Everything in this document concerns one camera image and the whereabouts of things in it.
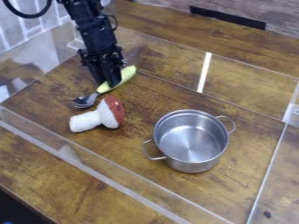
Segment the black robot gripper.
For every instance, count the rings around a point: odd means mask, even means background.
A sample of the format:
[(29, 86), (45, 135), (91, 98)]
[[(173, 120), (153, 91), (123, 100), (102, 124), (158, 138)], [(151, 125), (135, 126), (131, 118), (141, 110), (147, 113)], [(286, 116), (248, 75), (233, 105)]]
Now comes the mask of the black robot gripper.
[(79, 50), (82, 63), (97, 83), (105, 81), (114, 88), (122, 81), (125, 61), (115, 30), (118, 19), (103, 12), (101, 0), (61, 0), (70, 18), (75, 21), (86, 48)]

